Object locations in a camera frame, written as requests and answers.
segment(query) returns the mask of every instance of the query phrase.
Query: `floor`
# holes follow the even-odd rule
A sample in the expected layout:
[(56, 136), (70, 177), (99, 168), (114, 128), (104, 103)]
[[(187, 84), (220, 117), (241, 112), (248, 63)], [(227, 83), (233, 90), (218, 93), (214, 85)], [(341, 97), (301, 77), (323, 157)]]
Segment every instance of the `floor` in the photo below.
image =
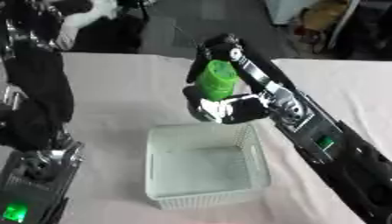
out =
[(270, 58), (287, 53), (263, 0), (157, 0), (143, 34), (141, 53), (192, 59), (199, 43), (222, 32), (247, 39)]

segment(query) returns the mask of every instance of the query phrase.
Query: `white tablecloth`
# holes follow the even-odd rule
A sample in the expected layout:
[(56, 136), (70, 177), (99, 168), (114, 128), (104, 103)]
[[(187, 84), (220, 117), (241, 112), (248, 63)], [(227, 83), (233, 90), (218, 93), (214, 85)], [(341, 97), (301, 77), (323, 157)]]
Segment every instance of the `white tablecloth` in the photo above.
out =
[[(276, 63), (333, 116), (392, 158), (392, 63)], [(255, 122), (272, 176), (264, 200), (199, 211), (155, 208), (144, 196), (147, 132), (156, 125), (197, 122), (188, 114), (181, 92), (191, 61), (67, 53), (65, 64), (76, 99), (70, 127), (87, 147), (63, 224), (361, 223), (269, 120)]]

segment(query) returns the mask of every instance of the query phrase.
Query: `green cup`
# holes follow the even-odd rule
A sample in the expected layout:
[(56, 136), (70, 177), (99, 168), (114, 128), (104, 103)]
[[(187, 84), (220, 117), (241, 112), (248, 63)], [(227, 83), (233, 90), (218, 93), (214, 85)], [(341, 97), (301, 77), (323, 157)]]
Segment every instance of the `green cup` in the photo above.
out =
[(196, 80), (205, 97), (213, 102), (233, 94), (238, 75), (228, 61), (211, 60)]

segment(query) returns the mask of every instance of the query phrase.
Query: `white plastic basket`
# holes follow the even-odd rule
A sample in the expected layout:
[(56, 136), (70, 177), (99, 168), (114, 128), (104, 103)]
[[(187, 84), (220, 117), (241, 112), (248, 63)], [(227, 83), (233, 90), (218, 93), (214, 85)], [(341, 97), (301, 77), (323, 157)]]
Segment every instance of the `white plastic basket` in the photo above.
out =
[(270, 184), (250, 124), (157, 127), (150, 131), (146, 159), (146, 194), (162, 209), (259, 199)]

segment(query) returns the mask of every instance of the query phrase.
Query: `green led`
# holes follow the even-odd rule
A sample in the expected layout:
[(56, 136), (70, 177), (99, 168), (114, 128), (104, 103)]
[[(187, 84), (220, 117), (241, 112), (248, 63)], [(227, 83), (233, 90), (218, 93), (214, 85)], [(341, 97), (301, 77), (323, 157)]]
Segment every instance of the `green led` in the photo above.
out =
[(329, 136), (322, 136), (317, 141), (316, 144), (323, 150), (327, 149), (334, 144), (334, 141)]
[(9, 204), (5, 208), (3, 218), (9, 221), (16, 221), (22, 223), (25, 220), (27, 214), (27, 206), (17, 203)]

